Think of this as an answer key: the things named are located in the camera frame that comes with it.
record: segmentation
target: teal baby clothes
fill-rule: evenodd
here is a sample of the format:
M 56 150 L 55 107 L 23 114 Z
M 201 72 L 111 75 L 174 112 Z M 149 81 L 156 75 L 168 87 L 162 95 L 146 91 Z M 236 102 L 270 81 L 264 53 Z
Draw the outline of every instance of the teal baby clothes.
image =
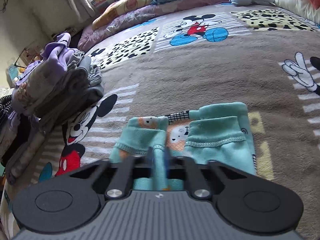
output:
M 182 190 L 183 181 L 166 178 L 164 147 L 172 156 L 189 156 L 196 163 L 216 160 L 255 174 L 254 145 L 248 110 L 240 102 L 216 104 L 162 117 L 134 117 L 123 129 L 110 159 L 153 148 L 153 177 L 134 181 L 134 189 Z

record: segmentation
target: wall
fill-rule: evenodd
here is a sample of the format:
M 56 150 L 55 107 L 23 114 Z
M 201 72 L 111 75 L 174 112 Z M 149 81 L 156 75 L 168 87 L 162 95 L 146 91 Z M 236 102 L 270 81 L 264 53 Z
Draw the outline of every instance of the wall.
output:
M 25 47 L 32 43 L 44 45 L 47 41 L 37 21 L 23 7 L 23 2 L 8 0 L 6 11 L 0 11 L 0 87 L 8 87 L 5 69 L 16 61 Z
M 78 24 L 75 12 L 67 0 L 23 0 L 34 13 L 44 32 L 51 37 L 67 27 Z

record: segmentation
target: ridged gray panel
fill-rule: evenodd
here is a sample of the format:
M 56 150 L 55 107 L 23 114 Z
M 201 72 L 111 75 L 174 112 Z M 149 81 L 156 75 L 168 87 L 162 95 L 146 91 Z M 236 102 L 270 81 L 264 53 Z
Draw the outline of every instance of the ridged gray panel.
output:
M 123 200 L 109 201 L 98 217 L 75 231 L 41 235 L 27 230 L 15 240 L 302 240 L 294 231 L 255 236 L 226 224 L 208 202 L 184 191 L 133 191 Z

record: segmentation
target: white pillow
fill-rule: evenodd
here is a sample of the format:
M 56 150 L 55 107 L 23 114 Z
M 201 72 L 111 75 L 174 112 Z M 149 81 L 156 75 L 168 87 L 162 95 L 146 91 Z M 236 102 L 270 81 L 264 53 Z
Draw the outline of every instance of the white pillow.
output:
M 275 4 L 317 25 L 320 24 L 320 8 L 316 10 L 310 3 L 310 0 L 276 0 Z

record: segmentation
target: blanket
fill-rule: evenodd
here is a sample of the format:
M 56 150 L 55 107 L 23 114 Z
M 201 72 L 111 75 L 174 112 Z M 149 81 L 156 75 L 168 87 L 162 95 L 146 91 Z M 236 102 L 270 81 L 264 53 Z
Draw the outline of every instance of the blanket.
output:
M 318 28 L 281 8 L 223 3 L 168 14 L 97 44 L 87 55 L 102 68 L 105 95 L 56 127 L 16 184 L 5 185 L 6 235 L 19 231 L 10 209 L 17 192 L 65 171 L 61 152 L 69 144 L 82 149 L 85 165 L 109 157 L 132 117 L 181 112 L 173 116 L 183 120 L 188 110 L 240 101 L 249 110 L 257 175 L 302 198 L 297 230 L 319 238 L 319 38 Z M 101 111 L 113 94 L 113 108 Z

